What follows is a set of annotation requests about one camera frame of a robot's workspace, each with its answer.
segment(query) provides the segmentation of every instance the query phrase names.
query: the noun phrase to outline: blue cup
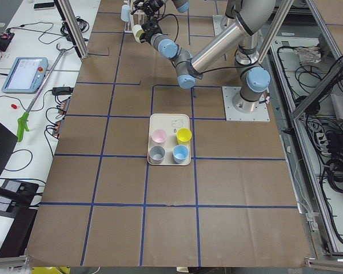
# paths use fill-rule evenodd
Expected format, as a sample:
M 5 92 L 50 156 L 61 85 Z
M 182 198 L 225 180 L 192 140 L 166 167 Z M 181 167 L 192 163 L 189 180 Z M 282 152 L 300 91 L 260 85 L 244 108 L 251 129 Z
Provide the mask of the blue cup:
M 187 159 L 189 154 L 189 150 L 186 146 L 183 146 L 182 144 L 177 145 L 173 148 L 173 158 L 174 161 L 178 164 L 181 164 L 184 162 L 185 159 Z

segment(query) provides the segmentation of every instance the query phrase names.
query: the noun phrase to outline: tray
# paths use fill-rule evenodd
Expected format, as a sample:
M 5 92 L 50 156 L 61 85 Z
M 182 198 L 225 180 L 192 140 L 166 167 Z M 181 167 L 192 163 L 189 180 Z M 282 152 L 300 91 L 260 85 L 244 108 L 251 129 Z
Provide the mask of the tray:
M 153 114 L 150 117 L 149 124 L 149 144 L 147 145 L 147 161 L 149 164 L 154 166 L 187 166 L 191 160 L 191 150 L 190 150 L 190 141 L 186 146 L 189 150 L 187 159 L 184 162 L 177 164 L 173 159 L 173 148 L 178 145 L 177 142 L 177 131 L 181 128 L 188 128 L 189 126 L 189 117 L 185 114 Z M 166 142 L 163 145 L 165 149 L 164 160 L 160 164 L 153 164 L 149 160 L 149 151 L 154 146 L 151 139 L 151 134 L 155 130 L 165 130 L 167 134 Z

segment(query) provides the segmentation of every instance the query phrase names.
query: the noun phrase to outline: green handle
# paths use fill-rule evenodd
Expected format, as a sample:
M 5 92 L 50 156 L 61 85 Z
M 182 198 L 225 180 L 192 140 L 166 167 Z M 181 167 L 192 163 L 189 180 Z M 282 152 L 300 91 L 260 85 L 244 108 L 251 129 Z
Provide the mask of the green handle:
M 27 126 L 28 116 L 29 112 L 24 112 L 23 116 L 18 119 L 18 142 L 21 142 L 23 140 L 24 130 L 29 131 Z

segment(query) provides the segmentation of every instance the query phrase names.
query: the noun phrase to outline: gray cup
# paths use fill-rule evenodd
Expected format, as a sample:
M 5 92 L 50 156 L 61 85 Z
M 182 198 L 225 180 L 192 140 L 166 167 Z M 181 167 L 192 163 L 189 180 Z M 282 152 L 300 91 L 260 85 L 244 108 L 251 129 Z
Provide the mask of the gray cup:
M 149 151 L 149 161 L 151 164 L 161 164 L 165 157 L 165 149 L 161 146 L 154 146 Z

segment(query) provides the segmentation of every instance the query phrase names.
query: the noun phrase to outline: yellow cup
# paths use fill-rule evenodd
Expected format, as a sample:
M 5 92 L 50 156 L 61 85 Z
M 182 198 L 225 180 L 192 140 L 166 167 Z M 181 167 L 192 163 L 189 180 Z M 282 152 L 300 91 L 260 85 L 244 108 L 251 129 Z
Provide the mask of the yellow cup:
M 188 128 L 181 128 L 177 131 L 178 144 L 188 145 L 192 138 L 192 132 Z

